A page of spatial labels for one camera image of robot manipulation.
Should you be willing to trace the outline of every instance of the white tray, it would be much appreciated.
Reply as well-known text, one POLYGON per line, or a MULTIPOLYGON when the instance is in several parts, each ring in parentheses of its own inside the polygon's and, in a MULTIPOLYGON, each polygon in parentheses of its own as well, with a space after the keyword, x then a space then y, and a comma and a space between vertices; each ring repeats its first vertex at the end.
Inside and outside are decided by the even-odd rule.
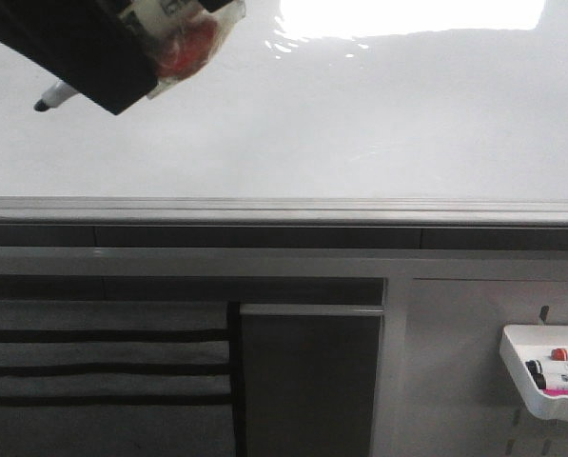
POLYGON ((499 354, 534 416, 568 421, 568 395, 543 394, 525 365, 531 359, 549 359, 553 348, 568 348, 568 326, 506 326, 499 354))

